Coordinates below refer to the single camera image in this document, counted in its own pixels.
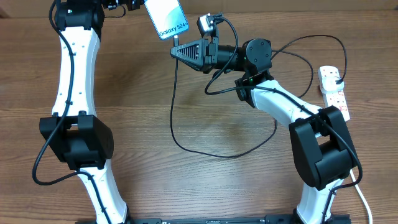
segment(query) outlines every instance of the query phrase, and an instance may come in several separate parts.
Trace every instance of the wall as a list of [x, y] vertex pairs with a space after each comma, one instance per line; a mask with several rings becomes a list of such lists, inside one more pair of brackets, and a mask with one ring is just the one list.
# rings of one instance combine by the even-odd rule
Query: wall
[[[1, 0], [0, 16], [47, 17], [53, 0]], [[345, 11], [386, 10], [398, 6], [398, 0], [180, 0], [186, 14], [206, 12], [269, 12], [269, 11]], [[130, 12], [145, 14], [146, 10]], [[106, 11], [107, 15], [121, 11]]]

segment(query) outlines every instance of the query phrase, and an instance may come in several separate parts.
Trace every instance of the white power strip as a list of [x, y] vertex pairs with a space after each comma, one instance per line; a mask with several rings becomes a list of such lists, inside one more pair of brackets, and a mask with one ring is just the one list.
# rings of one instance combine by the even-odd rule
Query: white power strip
[[[348, 121], [349, 113], [348, 113], [347, 101], [343, 91], [344, 82], [336, 84], [336, 81], [340, 79], [338, 69], [333, 66], [322, 66], [318, 70], [318, 78], [325, 106], [337, 107], [343, 114], [344, 120]], [[349, 174], [353, 182], [355, 182], [355, 176], [352, 169], [350, 170]], [[355, 188], [362, 199], [366, 211], [368, 212], [369, 224], [373, 224], [372, 212], [368, 205], [368, 202], [366, 201], [364, 195], [362, 194], [361, 189], [359, 189], [358, 184], [355, 185]]]

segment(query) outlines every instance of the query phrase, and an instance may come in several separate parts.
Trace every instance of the wooden table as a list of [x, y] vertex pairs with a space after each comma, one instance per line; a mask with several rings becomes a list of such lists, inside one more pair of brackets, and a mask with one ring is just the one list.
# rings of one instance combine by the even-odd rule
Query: wooden table
[[[190, 32], [180, 43], [200, 38]], [[360, 186], [375, 223], [398, 219], [398, 13], [292, 12], [227, 14], [239, 43], [262, 37], [277, 49], [303, 35], [330, 34], [347, 48], [348, 127], [363, 165]], [[57, 185], [34, 184], [31, 169], [44, 140], [39, 118], [50, 116], [58, 90], [60, 44], [48, 19], [0, 20], [0, 223], [73, 223], [95, 213], [78, 178]], [[234, 44], [226, 24], [222, 44]], [[172, 41], [157, 37], [148, 16], [107, 19], [96, 61], [98, 117], [113, 131], [113, 173], [120, 194], [136, 218], [261, 217], [291, 213], [300, 201], [302, 180], [295, 170], [288, 131], [235, 160], [182, 151], [169, 129], [175, 62]], [[343, 69], [343, 51], [333, 39], [301, 40], [289, 48], [322, 65]], [[278, 55], [271, 74], [294, 94], [310, 80], [305, 62]], [[233, 86], [240, 73], [223, 75], [213, 90]], [[235, 93], [206, 96], [210, 75], [180, 66], [175, 135], [193, 150], [232, 155], [259, 144], [273, 130], [272, 118], [240, 102]], [[323, 106], [315, 73], [304, 100]], [[71, 172], [51, 149], [40, 163], [41, 180]], [[355, 189], [338, 192], [332, 211], [367, 223]]]

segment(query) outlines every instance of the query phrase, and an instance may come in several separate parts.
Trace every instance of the white cable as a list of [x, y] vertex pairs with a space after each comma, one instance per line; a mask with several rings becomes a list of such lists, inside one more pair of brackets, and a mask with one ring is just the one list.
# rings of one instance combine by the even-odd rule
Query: white cable
[[[352, 169], [349, 171], [349, 174], [350, 174], [353, 182], [355, 182], [356, 179], [355, 179], [354, 172], [353, 172]], [[366, 211], [368, 212], [369, 224], [373, 224], [373, 217], [372, 217], [371, 208], [369, 207], [368, 202], [365, 199], [365, 196], [362, 194], [361, 189], [359, 189], [359, 185], [358, 184], [355, 185], [355, 188], [356, 188], [356, 191], [358, 191], [358, 194], [361, 197], [363, 204], [365, 205]]]

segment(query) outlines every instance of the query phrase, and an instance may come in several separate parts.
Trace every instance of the white plug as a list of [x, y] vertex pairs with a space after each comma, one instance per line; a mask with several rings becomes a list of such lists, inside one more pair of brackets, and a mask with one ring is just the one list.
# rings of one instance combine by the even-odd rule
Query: white plug
[[340, 80], [340, 74], [336, 67], [328, 65], [320, 67], [318, 70], [318, 77], [321, 91], [324, 94], [341, 91], [344, 88], [344, 82], [340, 84], [336, 83]]

